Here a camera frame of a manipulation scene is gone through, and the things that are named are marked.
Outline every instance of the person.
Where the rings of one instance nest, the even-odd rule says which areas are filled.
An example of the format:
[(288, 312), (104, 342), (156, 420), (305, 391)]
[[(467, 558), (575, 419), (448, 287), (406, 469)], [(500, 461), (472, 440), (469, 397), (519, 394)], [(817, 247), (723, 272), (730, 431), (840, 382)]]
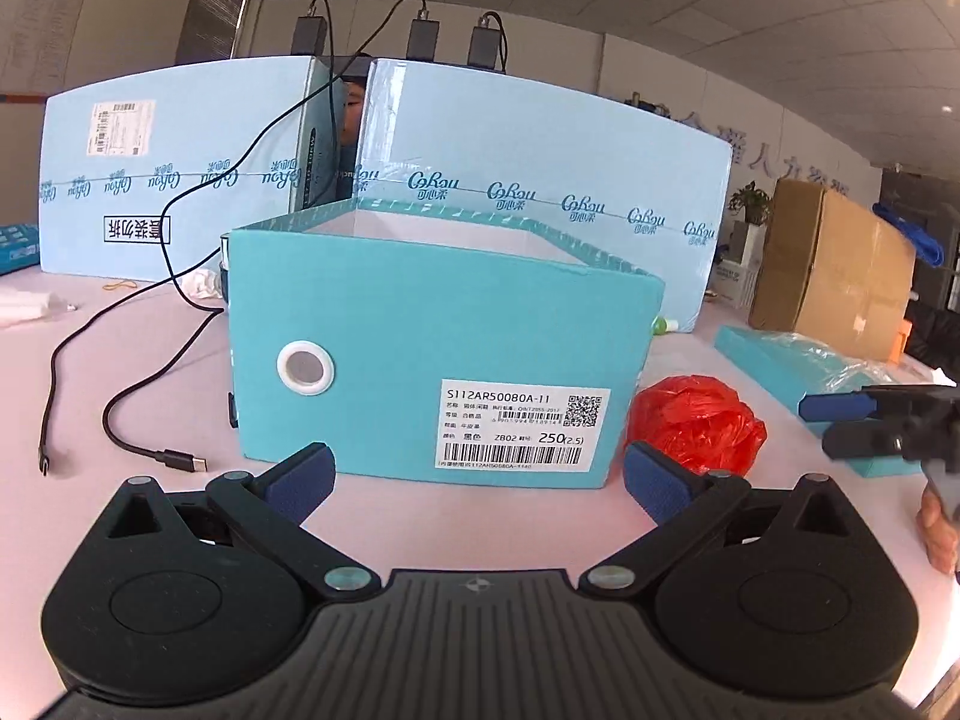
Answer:
[(917, 512), (917, 527), (926, 547), (926, 557), (930, 565), (944, 574), (957, 570), (957, 542), (960, 533), (956, 526), (944, 516), (940, 498), (930, 485), (920, 498), (920, 510)]
[[(362, 53), (359, 56), (370, 56)], [(338, 200), (353, 196), (353, 168), (357, 159), (357, 142), (360, 139), (360, 121), (363, 118), (363, 103), (367, 95), (366, 76), (344, 76), (347, 103), (344, 105), (344, 125), (340, 130), (340, 170), (337, 175)]]

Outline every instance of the brown cardboard box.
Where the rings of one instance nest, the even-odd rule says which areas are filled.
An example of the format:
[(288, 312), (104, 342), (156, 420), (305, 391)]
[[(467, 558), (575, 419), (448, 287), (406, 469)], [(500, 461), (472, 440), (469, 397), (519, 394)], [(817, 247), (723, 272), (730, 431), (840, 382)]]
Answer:
[(795, 331), (886, 360), (910, 293), (914, 248), (886, 221), (819, 184), (782, 179), (750, 327)]

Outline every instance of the barcode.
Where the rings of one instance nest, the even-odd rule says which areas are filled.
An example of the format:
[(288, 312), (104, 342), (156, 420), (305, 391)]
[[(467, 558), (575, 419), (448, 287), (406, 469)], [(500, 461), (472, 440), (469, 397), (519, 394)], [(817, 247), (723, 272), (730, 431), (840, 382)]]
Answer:
[(105, 151), (107, 149), (107, 128), (109, 127), (109, 120), (109, 111), (101, 111), (97, 116), (97, 136), (93, 143), (96, 151)]
[(507, 446), (500, 443), (445, 443), (441, 466), (574, 466), (579, 446)]
[(513, 409), (507, 409), (497, 412), (497, 419), (501, 421), (507, 419), (531, 419), (536, 422), (559, 422), (563, 419), (563, 415), (555, 412), (515, 412)]

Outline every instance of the round grommet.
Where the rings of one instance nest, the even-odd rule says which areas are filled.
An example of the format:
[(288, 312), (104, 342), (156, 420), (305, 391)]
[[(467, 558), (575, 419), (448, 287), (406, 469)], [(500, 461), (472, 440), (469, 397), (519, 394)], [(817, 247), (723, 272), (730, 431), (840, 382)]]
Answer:
[(637, 581), (637, 575), (623, 565), (598, 565), (587, 574), (587, 581), (602, 590), (622, 590)]
[(299, 395), (319, 395), (333, 384), (333, 358), (312, 341), (291, 341), (277, 355), (280, 381)]
[(350, 592), (362, 590), (373, 581), (373, 576), (366, 568), (358, 565), (342, 565), (326, 572), (323, 575), (323, 581), (335, 590)]

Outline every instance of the white table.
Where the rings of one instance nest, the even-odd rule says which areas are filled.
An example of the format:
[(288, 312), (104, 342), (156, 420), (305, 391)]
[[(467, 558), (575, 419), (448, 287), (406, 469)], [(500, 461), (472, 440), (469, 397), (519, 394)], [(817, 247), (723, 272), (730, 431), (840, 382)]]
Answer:
[[(243, 459), (227, 424), (226, 319), (216, 319), (181, 364), (116, 412), (117, 429), (141, 445), (171, 446), (208, 458), (210, 474), (184, 474), (127, 455), (103, 435), (104, 403), (154, 371), (202, 317), (168, 288), (101, 320), (61, 359), (52, 429), (54, 473), (37, 472), (37, 429), (56, 343), (117, 298), (103, 281), (40, 274), (5, 276), (3, 286), (54, 290), (80, 306), (49, 322), (0, 330), (0, 717), (36, 716), (62, 686), (40, 637), (46, 594), (104, 503), (126, 477), (148, 473), (167, 490), (198, 490), (229, 469), (258, 472)], [(831, 464), (817, 440), (783, 406), (712, 348), (717, 325), (735, 317), (706, 306), (693, 335), (656, 338), (642, 381), (704, 373), (733, 386), (765, 420), (769, 439), (748, 478), (792, 488), (808, 471), (837, 480), (901, 572), (920, 609), (917, 643), (896, 686), (917, 704), (960, 659), (960, 590), (926, 562), (914, 530), (923, 476), (861, 479)], [(649, 517), (623, 490), (619, 469), (601, 490), (514, 490), (416, 484), (342, 475), (306, 528), (371, 565), (519, 569), (565, 567), (577, 576), (645, 533)], [(484, 538), (474, 538), (478, 529)]]

